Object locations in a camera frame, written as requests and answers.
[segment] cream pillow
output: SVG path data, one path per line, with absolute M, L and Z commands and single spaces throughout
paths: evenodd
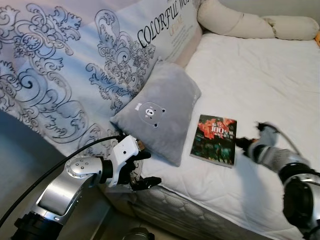
M 272 27 L 258 15 L 223 6 L 218 0 L 204 1 L 198 11 L 198 22 L 220 35 L 238 38 L 274 38 Z
M 275 37 L 285 40 L 312 40 L 319 31 L 318 23 L 306 16 L 264 16 L 275 33 Z

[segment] robotic arm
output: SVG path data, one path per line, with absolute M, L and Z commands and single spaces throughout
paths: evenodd
M 275 147 L 279 130 L 259 123 L 260 139 L 237 138 L 236 145 L 255 163 L 278 174 L 284 187 L 283 214 L 306 240 L 320 240 L 320 173 L 308 160 Z
M 84 188 L 106 183 L 130 184 L 133 191 L 149 189 L 161 183 L 159 177 L 137 179 L 134 161 L 150 158 L 141 152 L 136 139 L 127 136 L 110 154 L 103 157 L 75 156 L 66 162 L 62 173 L 44 190 L 31 211 L 15 222 L 18 228 L 12 240 L 56 240 L 76 205 Z

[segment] gray pillow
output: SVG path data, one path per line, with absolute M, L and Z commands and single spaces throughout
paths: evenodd
M 178 167 L 200 96 L 200 89 L 183 68 L 159 59 L 144 88 L 110 121 Z

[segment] book cover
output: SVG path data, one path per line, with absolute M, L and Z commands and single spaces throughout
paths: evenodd
M 237 121 L 201 115 L 190 156 L 232 168 L 235 164 Z

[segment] quilted mattress pad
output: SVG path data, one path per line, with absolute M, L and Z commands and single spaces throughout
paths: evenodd
M 301 239 L 282 213 L 283 187 L 274 172 L 253 163 L 240 149 L 232 169 L 189 154 L 201 114 L 236 119 L 237 137 L 258 138 L 256 122 L 271 122 L 319 171 L 319 69 L 315 41 L 204 34 L 186 67 L 202 96 L 193 110 L 181 166 L 153 154 L 144 161 L 142 176 L 161 177 L 167 190 L 259 235 Z M 281 138 L 277 147 L 289 148 Z

